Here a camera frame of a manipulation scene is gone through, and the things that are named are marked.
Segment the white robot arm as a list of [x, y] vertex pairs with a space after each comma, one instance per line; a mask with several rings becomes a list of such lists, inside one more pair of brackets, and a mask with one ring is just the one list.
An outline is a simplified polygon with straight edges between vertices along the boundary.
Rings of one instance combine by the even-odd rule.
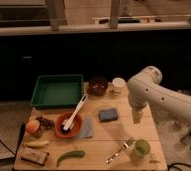
[[140, 111], [147, 103], [154, 103], [191, 125], [191, 96], [160, 86], [161, 80], [162, 73], [155, 66], [132, 76], [127, 82], [130, 106]]

